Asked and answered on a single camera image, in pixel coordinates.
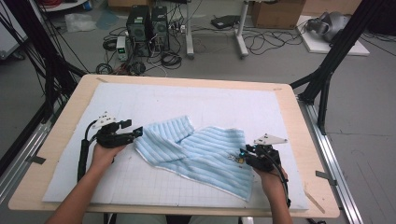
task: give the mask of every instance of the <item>black metal frame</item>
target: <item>black metal frame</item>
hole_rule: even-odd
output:
[[[384,2],[385,0],[362,0],[361,4],[346,25],[346,28],[341,32],[320,67],[312,74],[290,84],[293,89],[296,89],[308,83],[304,92],[298,95],[299,100],[303,101],[307,105],[313,105],[315,98],[321,92],[318,126],[323,135],[326,135],[325,119],[332,75],[338,65],[340,65],[341,61],[343,61],[347,56],[350,49],[355,45],[356,41],[364,32],[375,14],[377,14]]]
[[[23,129],[16,141],[8,149],[6,154],[0,159],[0,176],[6,171],[8,166],[12,163],[25,142],[29,139],[30,135],[36,126],[43,122],[45,123],[53,114],[53,106],[60,95],[70,96],[77,86],[77,82],[73,79],[72,74],[82,77],[86,72],[75,67],[67,62],[64,57],[58,52],[54,44],[41,25],[40,20],[35,14],[30,1],[14,1],[4,0],[9,11],[17,20],[23,31],[28,36],[29,40],[33,43],[36,51],[39,53],[43,60],[43,65],[40,67],[38,61],[30,55],[26,49],[26,43],[23,42],[12,24],[7,23],[4,18],[0,18],[0,22],[15,38],[22,49],[25,50],[26,55],[32,62],[35,71],[46,79],[45,82],[45,103],[38,109],[29,124]]]

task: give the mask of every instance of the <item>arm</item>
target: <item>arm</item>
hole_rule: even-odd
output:
[[[96,186],[110,166],[113,158],[124,148],[125,146],[104,148],[96,144],[93,150],[91,167],[46,223],[80,224]]]
[[[276,171],[273,171],[273,173],[266,173],[257,169],[254,169],[254,171],[262,178],[262,189],[271,205],[273,223],[292,223],[289,208],[286,204],[285,191]],[[283,169],[282,172],[288,178],[288,175]]]

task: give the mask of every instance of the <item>black tape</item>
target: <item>black tape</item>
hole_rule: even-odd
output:
[[[37,157],[37,156],[28,157],[28,158],[26,159],[26,161],[35,162],[35,163],[38,163],[38,164],[40,164],[40,165],[42,165],[46,160],[47,160],[47,159],[44,159],[44,158],[42,158],[42,157]]]
[[[316,175],[317,175],[317,177],[321,177],[321,178],[327,179],[327,180],[329,181],[329,184],[330,184],[331,186],[337,186],[337,185],[338,185],[337,180],[336,180],[336,179],[332,179],[332,178],[331,178],[328,174],[326,174],[326,173],[323,173],[323,172],[321,172],[321,171],[316,171]]]

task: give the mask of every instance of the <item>computer tower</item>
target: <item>computer tower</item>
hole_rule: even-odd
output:
[[[150,55],[151,50],[149,48],[149,44],[146,42],[136,42],[134,45],[134,55],[137,57],[148,57]]]
[[[153,35],[149,6],[132,6],[126,28],[132,43],[150,41]]]
[[[153,27],[153,35],[155,50],[169,50],[169,31],[166,7],[154,7],[151,10],[151,22]]]

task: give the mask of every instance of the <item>striped towel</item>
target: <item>striped towel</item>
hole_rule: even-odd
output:
[[[222,189],[245,201],[251,194],[251,167],[230,160],[245,147],[244,132],[207,127],[195,132],[188,117],[150,124],[134,140],[151,165]]]

